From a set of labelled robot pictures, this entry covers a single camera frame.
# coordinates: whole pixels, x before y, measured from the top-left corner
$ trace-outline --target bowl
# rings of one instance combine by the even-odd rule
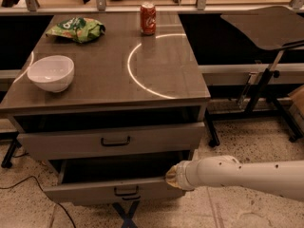
[[[49,56],[28,68],[28,78],[45,91],[62,92],[74,78],[74,63],[66,56]]]

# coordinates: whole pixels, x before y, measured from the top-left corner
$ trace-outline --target chip bag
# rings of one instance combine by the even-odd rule
[[[58,23],[46,35],[66,37],[78,43],[94,40],[105,34],[105,26],[95,19],[75,17]]]

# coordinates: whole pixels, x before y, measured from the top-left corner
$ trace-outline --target red can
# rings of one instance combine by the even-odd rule
[[[145,2],[141,5],[142,34],[152,35],[156,30],[156,10],[153,3]]]

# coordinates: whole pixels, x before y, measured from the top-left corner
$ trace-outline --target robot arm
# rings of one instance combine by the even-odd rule
[[[242,186],[304,201],[304,161],[240,163],[232,156],[182,161],[171,167],[166,181],[183,190]]]

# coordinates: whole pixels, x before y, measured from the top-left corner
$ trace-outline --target concrete floor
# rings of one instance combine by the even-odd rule
[[[0,120],[3,131],[10,130]],[[304,140],[289,142],[289,130],[280,118],[215,122],[221,144],[208,145],[207,130],[196,158],[232,155],[241,162],[304,160]],[[0,142],[2,161],[8,142]],[[24,153],[21,147],[15,155]],[[9,187],[27,177],[35,177],[42,186],[56,182],[46,166],[30,156],[12,159],[11,169],[0,168],[0,187]],[[50,201],[34,178],[17,186],[0,190],[1,228],[69,228],[73,227],[63,209]],[[132,202],[121,203],[126,213]],[[63,203],[77,228],[94,227],[304,227],[304,202],[284,199],[242,188],[201,187],[180,199],[140,201],[132,219],[122,219],[112,204],[74,206]]]

